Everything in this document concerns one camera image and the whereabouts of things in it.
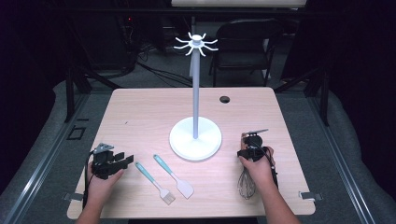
whisk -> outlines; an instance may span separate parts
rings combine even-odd
[[[239,176],[238,190],[239,194],[244,199],[251,198],[256,192],[256,184],[251,178],[250,173],[248,172],[248,169],[246,167],[244,167],[244,171],[242,172],[241,176]]]

human arm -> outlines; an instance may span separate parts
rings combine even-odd
[[[270,147],[268,148],[269,153],[272,155],[274,150]],[[240,156],[239,160],[248,169],[251,178],[256,184],[257,190],[262,196],[262,203],[268,223],[300,223],[277,189],[272,178],[271,166],[267,158],[262,157],[258,161],[253,162]]]
[[[77,219],[77,224],[99,223],[103,206],[110,197],[114,185],[122,177],[123,172],[124,171],[121,169],[108,179],[104,180],[93,175],[92,164],[90,163],[88,165],[88,179],[91,180],[88,188],[89,197],[87,204]]]

wooden table top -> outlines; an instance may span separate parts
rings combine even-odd
[[[172,0],[173,7],[305,7],[306,0]]]
[[[230,97],[228,104],[221,96]],[[180,120],[192,116],[192,89],[119,89],[108,103],[91,150],[100,143],[114,146],[115,153],[134,155],[154,179],[169,189],[176,199],[166,204],[159,191],[131,163],[102,211],[109,218],[192,218],[264,216],[260,195],[243,199],[237,183],[243,166],[236,157],[241,133],[269,129],[260,133],[264,146],[274,149],[279,191],[296,215],[315,212],[313,202],[299,197],[306,192],[301,165],[270,88],[201,88],[199,116],[220,128],[219,151],[204,161],[181,159],[170,147],[169,133]],[[158,154],[172,171],[194,187],[185,199],[176,181],[153,159]],[[83,175],[76,188],[84,190]],[[70,203],[67,215],[77,218],[82,202]]]

light blue utensil handle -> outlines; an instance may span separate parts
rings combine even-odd
[[[149,172],[145,169],[145,167],[142,166],[142,164],[140,164],[140,162],[136,162],[134,164],[137,169],[142,172],[142,174],[147,177],[149,179],[149,181],[154,182],[154,178],[152,178],[152,176],[149,174]]]
[[[161,167],[162,167],[166,172],[168,172],[169,175],[173,173],[173,172],[171,171],[171,168],[169,168],[169,166],[166,165],[166,163],[163,161],[163,159],[161,159],[161,157],[160,157],[159,155],[154,154],[154,160],[155,160],[156,162],[158,162],[158,164],[160,164]]]

round white base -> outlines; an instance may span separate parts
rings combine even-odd
[[[213,156],[221,145],[221,131],[212,120],[198,118],[198,137],[192,136],[193,117],[179,121],[169,135],[175,153],[189,161],[202,161]]]

